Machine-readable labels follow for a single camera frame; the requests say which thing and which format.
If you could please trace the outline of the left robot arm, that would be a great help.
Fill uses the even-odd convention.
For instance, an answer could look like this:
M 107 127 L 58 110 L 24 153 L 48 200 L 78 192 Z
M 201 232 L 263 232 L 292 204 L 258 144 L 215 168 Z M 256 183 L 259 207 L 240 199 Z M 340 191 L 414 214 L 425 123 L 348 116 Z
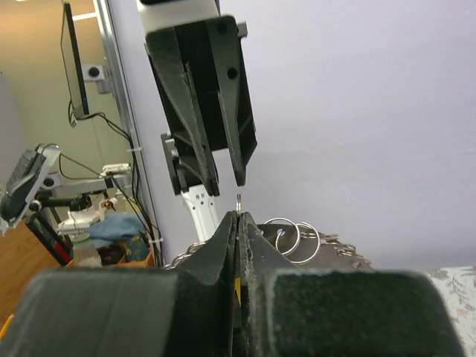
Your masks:
M 244 23 L 218 16 L 152 30 L 149 62 L 169 132 L 161 135 L 173 191 L 191 213 L 198 239 L 219 225 L 213 203 L 219 176 L 213 153 L 227 149 L 237 186 L 256 147 L 242 39 Z

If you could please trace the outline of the metal ring key organizer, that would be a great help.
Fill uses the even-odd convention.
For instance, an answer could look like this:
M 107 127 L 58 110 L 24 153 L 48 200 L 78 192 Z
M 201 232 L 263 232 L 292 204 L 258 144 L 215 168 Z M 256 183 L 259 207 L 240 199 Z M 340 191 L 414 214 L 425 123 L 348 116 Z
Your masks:
M 182 193 L 184 206 L 189 210 L 198 241 L 164 265 L 172 269 L 191 257 L 213 236 L 218 228 L 214 199 L 205 193 Z M 325 234 L 307 222 L 294 222 L 275 217 L 258 225 L 260 234 L 290 263 L 302 267 L 322 267 L 341 270 L 373 269 L 372 263 L 357 252 L 357 248 L 340 241 L 337 234 Z

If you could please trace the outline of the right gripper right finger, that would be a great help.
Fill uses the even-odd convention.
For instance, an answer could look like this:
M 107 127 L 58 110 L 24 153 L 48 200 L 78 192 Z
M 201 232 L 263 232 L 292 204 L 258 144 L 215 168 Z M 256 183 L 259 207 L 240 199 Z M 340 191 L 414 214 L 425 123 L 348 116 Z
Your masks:
M 412 271 L 298 268 L 239 218 L 250 356 L 462 356 L 432 282 Z

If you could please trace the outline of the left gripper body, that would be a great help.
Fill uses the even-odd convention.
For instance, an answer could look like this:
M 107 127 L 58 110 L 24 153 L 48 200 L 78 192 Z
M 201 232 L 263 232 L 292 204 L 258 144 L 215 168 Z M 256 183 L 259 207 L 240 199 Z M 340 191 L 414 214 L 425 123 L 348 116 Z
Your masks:
M 213 63 L 212 51 L 207 30 L 207 21 L 210 19 L 178 25 L 176 30 L 179 40 L 181 55 L 190 62 L 193 73 L 193 82 L 205 123 L 205 130 L 210 145 L 211 154 L 221 149 L 227 149 L 225 130 L 222 122 L 218 99 L 218 81 Z M 153 68 L 152 60 L 149 60 L 158 87 L 158 78 Z M 195 176 L 185 171 L 185 178 L 192 184 L 201 184 Z

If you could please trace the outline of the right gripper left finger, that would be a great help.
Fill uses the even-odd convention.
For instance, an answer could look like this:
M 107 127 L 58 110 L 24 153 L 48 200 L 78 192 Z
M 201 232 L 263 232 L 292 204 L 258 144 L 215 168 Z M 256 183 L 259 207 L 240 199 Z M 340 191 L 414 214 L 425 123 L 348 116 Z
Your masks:
M 28 284 L 3 356 L 229 356 L 237 214 L 172 268 L 57 268 Z

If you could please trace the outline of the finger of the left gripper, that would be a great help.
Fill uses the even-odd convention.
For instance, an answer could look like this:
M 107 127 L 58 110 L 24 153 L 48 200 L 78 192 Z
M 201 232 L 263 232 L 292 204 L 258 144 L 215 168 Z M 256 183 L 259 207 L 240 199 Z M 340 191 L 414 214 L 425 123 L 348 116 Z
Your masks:
M 243 186 L 257 139 L 239 26 L 233 16 L 220 16 L 207 21 L 207 30 L 227 148 L 236 183 Z
M 218 175 L 211 154 L 190 62 L 181 55 L 174 28 L 154 30 L 146 44 L 158 78 L 170 133 L 181 168 L 204 185 L 210 196 L 219 195 Z

